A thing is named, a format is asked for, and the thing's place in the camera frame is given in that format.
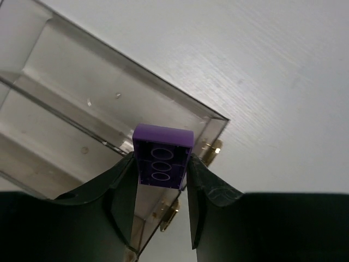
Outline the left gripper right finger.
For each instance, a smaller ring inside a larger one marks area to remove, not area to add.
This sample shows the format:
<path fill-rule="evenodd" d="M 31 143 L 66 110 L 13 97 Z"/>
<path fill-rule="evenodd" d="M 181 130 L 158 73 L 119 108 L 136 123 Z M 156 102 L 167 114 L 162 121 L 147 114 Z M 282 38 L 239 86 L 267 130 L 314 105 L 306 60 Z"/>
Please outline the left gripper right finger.
<path fill-rule="evenodd" d="M 243 193 L 192 155 L 187 168 L 198 261 L 348 261 L 348 195 Z"/>

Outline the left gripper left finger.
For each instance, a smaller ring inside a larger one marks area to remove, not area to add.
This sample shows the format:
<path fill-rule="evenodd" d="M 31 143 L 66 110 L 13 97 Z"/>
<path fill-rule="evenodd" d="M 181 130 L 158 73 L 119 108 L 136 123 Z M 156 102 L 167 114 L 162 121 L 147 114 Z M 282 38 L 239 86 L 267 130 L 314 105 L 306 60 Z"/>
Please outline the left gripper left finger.
<path fill-rule="evenodd" d="M 136 161 L 59 197 L 1 193 L 1 261 L 123 261 L 131 247 Z"/>

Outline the purple lego brick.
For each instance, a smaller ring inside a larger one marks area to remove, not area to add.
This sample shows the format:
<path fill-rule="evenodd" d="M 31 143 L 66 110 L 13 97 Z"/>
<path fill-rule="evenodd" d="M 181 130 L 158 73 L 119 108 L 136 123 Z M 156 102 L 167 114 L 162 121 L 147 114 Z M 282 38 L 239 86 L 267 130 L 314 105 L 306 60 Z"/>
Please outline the purple lego brick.
<path fill-rule="evenodd" d="M 139 124 L 132 140 L 140 184 L 181 189 L 194 148 L 194 132 Z"/>

